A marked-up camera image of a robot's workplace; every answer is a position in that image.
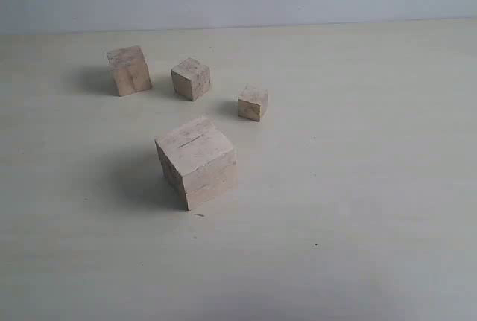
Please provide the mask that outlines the smallest wooden cube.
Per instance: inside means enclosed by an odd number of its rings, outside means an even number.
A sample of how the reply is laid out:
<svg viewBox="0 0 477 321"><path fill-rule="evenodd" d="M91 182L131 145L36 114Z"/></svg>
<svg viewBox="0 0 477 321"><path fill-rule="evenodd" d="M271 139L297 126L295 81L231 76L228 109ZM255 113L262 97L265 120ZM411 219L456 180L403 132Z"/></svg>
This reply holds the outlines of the smallest wooden cube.
<svg viewBox="0 0 477 321"><path fill-rule="evenodd" d="M238 116L252 121L261 121L268 108L267 89L246 85L238 97Z"/></svg>

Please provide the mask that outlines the medium wooden cube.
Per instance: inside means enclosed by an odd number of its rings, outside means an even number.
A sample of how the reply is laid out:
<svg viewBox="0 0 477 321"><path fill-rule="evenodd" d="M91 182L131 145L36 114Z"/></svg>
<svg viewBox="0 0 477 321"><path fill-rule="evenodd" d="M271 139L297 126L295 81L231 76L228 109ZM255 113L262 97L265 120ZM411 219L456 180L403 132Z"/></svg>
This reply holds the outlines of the medium wooden cube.
<svg viewBox="0 0 477 321"><path fill-rule="evenodd" d="M174 91L195 101L211 88L210 68L198 60L187 58L171 69Z"/></svg>

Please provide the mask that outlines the tall wooden cube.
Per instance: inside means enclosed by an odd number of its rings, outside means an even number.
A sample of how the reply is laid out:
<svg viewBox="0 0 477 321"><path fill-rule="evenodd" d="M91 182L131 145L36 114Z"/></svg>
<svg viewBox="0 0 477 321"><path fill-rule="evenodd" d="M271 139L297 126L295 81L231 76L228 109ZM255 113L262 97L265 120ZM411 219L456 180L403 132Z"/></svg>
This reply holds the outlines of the tall wooden cube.
<svg viewBox="0 0 477 321"><path fill-rule="evenodd" d="M108 51L107 59L119 96L152 88L148 65L140 46Z"/></svg>

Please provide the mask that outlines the largest wooden cube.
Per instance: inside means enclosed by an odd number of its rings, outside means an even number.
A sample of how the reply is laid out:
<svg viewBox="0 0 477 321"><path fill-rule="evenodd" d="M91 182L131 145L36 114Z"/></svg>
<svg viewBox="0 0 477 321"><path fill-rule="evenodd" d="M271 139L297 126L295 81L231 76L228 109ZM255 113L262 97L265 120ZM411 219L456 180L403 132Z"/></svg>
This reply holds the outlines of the largest wooden cube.
<svg viewBox="0 0 477 321"><path fill-rule="evenodd" d="M235 185L236 149L209 118L189 121L154 142L163 174L186 210Z"/></svg>

